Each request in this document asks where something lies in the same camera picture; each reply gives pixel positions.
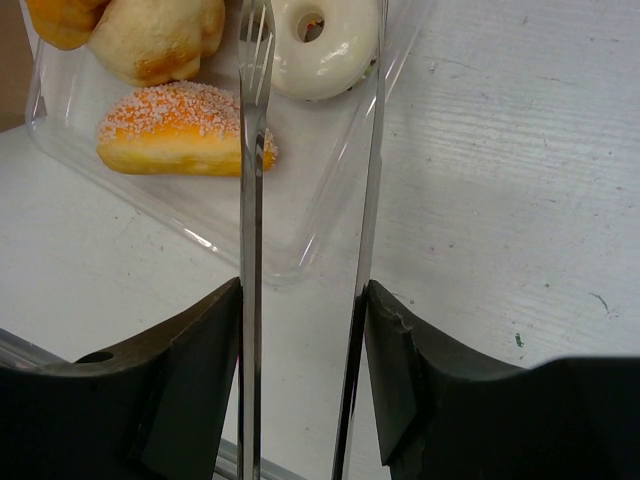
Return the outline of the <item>small tan bread roll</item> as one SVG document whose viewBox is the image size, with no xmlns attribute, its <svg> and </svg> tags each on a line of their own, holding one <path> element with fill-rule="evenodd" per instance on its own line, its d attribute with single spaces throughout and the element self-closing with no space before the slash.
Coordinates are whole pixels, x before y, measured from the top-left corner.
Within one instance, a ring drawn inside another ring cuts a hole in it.
<svg viewBox="0 0 640 480">
<path fill-rule="evenodd" d="M 225 3 L 218 0 L 112 1 L 87 46 L 129 85 L 189 80 L 219 49 L 225 20 Z"/>
</svg>

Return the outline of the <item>white frosted donut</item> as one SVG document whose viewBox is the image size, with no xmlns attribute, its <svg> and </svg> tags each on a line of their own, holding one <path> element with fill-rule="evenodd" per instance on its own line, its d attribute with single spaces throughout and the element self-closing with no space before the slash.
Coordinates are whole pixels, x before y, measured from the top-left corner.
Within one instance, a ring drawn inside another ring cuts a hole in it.
<svg viewBox="0 0 640 480">
<path fill-rule="evenodd" d="M 274 1 L 272 9 L 272 87 L 284 95 L 310 101 L 339 95 L 376 56 L 376 1 Z"/>
</svg>

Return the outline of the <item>metal serving tongs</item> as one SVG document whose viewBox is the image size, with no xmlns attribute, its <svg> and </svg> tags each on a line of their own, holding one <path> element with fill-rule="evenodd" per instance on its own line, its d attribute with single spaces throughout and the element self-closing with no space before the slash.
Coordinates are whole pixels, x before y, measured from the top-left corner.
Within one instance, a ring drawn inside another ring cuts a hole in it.
<svg viewBox="0 0 640 480">
<path fill-rule="evenodd" d="M 275 51 L 275 20 L 268 1 L 241 5 L 238 40 L 241 125 L 240 280 L 243 294 L 239 354 L 238 465 L 241 479 L 260 476 L 262 370 L 262 215 L 264 140 Z M 377 52 L 376 97 L 362 232 L 332 476 L 349 475 L 352 429 L 364 343 L 367 295 L 381 180 L 386 74 Z"/>
</svg>

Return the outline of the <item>brown paper bag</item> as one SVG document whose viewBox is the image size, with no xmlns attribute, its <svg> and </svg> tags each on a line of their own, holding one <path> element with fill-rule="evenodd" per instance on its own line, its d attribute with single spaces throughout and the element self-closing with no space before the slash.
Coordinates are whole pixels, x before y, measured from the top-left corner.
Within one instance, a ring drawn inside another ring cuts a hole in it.
<svg viewBox="0 0 640 480">
<path fill-rule="evenodd" d="M 1 131 L 24 124 L 33 54 L 18 0 L 1 1 Z"/>
</svg>

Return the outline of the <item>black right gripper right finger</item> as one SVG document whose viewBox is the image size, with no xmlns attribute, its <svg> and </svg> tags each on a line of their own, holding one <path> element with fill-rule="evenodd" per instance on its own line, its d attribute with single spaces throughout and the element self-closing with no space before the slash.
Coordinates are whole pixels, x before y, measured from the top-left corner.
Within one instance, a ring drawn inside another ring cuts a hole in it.
<svg viewBox="0 0 640 480">
<path fill-rule="evenodd" d="M 366 352 L 382 463 L 395 479 L 635 479 L 639 361 L 531 369 L 480 353 L 369 289 Z"/>
</svg>

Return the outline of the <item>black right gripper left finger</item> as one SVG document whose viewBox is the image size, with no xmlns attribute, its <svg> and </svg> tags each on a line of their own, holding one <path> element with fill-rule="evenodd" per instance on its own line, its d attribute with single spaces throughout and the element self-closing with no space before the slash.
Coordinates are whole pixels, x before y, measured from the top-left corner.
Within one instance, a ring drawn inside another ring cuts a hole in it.
<svg viewBox="0 0 640 480">
<path fill-rule="evenodd" d="M 1 337 L 5 479 L 209 479 L 238 354 L 241 286 L 74 362 Z"/>
</svg>

